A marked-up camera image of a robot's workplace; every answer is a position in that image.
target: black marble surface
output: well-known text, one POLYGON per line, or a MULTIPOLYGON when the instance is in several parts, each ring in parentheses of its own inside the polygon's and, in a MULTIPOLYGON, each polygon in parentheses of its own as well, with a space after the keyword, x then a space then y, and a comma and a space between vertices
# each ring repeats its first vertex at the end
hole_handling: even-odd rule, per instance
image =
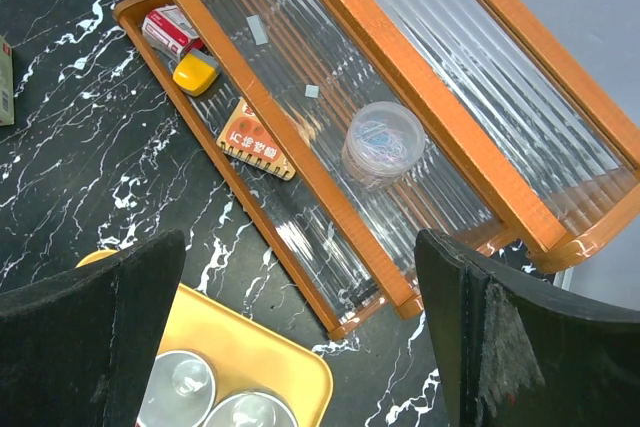
MULTIPOLYGON (((160 229, 188 237, 184 282, 329 363, 326 426, 445 426, 426 317, 322 326, 111 11, 121 0, 0 0, 16 118, 0 127, 0 292, 160 229)), ((517 243, 501 251, 531 271, 517 243)))

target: orange desk organizer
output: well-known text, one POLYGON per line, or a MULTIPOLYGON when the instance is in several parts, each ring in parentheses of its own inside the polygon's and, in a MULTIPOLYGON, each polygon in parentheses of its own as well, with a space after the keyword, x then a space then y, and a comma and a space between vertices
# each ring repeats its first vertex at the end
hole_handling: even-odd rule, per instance
MULTIPOLYGON (((144 9, 159 1, 150 2, 144 9)), ((638 150, 634 147, 640 139, 638 129, 630 126, 610 101, 603 101, 606 109, 593 106, 594 98, 604 96, 593 84, 579 88, 575 77, 572 80, 558 74, 561 62, 553 66, 543 62, 541 59, 551 59, 550 51, 544 50, 553 50, 549 38, 524 39, 518 30, 524 30, 523 25, 505 20, 506 16, 496 10, 500 0, 493 0, 495 6, 489 0, 474 2, 489 9, 493 21, 529 56, 541 72, 540 78, 546 79, 540 80, 541 85, 548 82, 544 88, 557 89, 562 99, 558 102, 583 116, 588 126, 585 129, 592 129, 588 134, 596 138, 595 148, 606 157, 602 172, 596 169, 598 175, 584 175, 579 182, 571 178, 569 187, 551 188, 544 196, 533 187, 537 179, 527 177, 522 165, 517 166, 507 155, 505 144, 496 142, 487 126, 463 105, 460 96, 466 92, 452 93, 452 86, 443 81, 443 71, 434 70, 438 66, 423 58, 377 0, 162 1, 180 6, 304 179, 319 208, 403 318, 422 309, 409 265, 413 242, 409 239, 420 228, 442 229, 485 254, 522 238, 537 266, 545 272, 556 272, 593 255, 640 210, 638 150), (261 18, 266 44, 251 43, 246 24, 255 15, 261 18), (304 99, 299 94, 304 85, 318 86, 319 98, 304 99), (350 119, 371 100, 405 104, 422 121, 430 138, 423 168, 377 196, 354 190, 339 172, 333 155, 350 119), (290 119, 298 123, 297 129, 290 128, 290 119), (376 202, 384 203, 386 217, 374 216, 378 212, 371 206, 376 202), (385 222, 394 226, 386 234, 385 222), (397 234, 400 228, 405 231, 397 234)), ((521 12, 522 7, 514 10, 521 12)), ((118 18, 138 48, 144 48, 135 39, 135 20, 126 21, 122 15, 118 18)), ((188 101, 165 85, 160 69, 153 66, 153 53, 143 51, 143 55, 183 116, 187 115, 185 119, 216 165, 228 164, 224 156, 224 160, 219 158, 220 150, 214 149, 217 146, 211 145, 211 133, 198 125, 197 115, 185 114, 187 109, 180 104, 188 101)), ((563 59, 563 69, 570 67, 572 75, 586 78, 575 61, 567 63, 567 58, 563 59)), ((456 75, 466 72, 461 70, 456 75)), ((240 183, 231 184, 234 191, 242 193, 240 183)), ((239 195, 243 204, 251 200, 255 203, 250 197, 239 195)), ((251 215, 261 218, 257 210, 251 215)), ((280 245, 276 253, 281 260, 281 256, 288 256, 285 267, 297 283, 302 282, 303 293, 313 299, 311 305, 322 322, 330 331, 340 325, 308 276, 300 274, 294 256, 268 219, 264 215, 262 219, 261 232, 270 244, 280 245)), ((333 336, 343 335, 345 329, 341 326, 334 332, 333 336)))
POLYGON ((251 194, 240 175, 232 166, 229 158, 222 149, 216 145, 216 139, 207 125, 199 117, 186 95, 173 82, 171 73, 166 69, 158 54, 143 37, 140 26, 142 25, 145 15, 154 8, 169 3, 171 3, 171 0, 125 0, 116 5, 113 15, 127 32, 127 35, 167 92, 167 95, 202 145, 204 151, 229 184, 236 198, 242 203, 251 220, 253 220, 262 236, 273 248, 278 260, 307 299, 320 322, 322 322, 327 329, 328 336, 335 340, 343 338, 347 333, 376 312, 384 304, 384 299, 370 302, 366 306, 359 306, 356 315, 348 320, 341 321, 335 315, 327 301, 314 286, 309 275, 300 265, 294 253, 291 252, 285 241, 276 231, 273 223, 261 208, 259 199, 251 194))

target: metal cup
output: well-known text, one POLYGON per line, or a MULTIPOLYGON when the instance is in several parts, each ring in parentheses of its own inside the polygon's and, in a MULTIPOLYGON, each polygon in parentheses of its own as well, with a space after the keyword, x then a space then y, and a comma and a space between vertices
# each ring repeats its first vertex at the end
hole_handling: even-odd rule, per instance
POLYGON ((284 400, 273 392, 247 390, 223 399, 203 427, 298 427, 284 400))
POLYGON ((216 398, 216 378, 198 354, 172 350, 156 357, 138 414, 140 427, 197 427, 216 398))

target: small notebook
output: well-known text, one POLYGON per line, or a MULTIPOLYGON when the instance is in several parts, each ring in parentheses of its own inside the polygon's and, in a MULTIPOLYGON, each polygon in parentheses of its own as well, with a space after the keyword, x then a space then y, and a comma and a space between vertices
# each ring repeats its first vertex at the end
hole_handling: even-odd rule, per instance
POLYGON ((236 105, 217 144, 227 155, 283 180, 291 180, 296 173, 244 99, 236 105))

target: yellow eraser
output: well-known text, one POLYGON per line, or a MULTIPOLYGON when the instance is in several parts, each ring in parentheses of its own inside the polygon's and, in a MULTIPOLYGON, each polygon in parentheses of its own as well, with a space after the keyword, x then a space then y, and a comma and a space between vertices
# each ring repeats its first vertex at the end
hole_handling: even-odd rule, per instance
POLYGON ((216 80, 218 69, 213 57, 209 57, 199 51, 189 52, 180 61, 173 72, 173 81, 189 95, 200 95, 216 80))

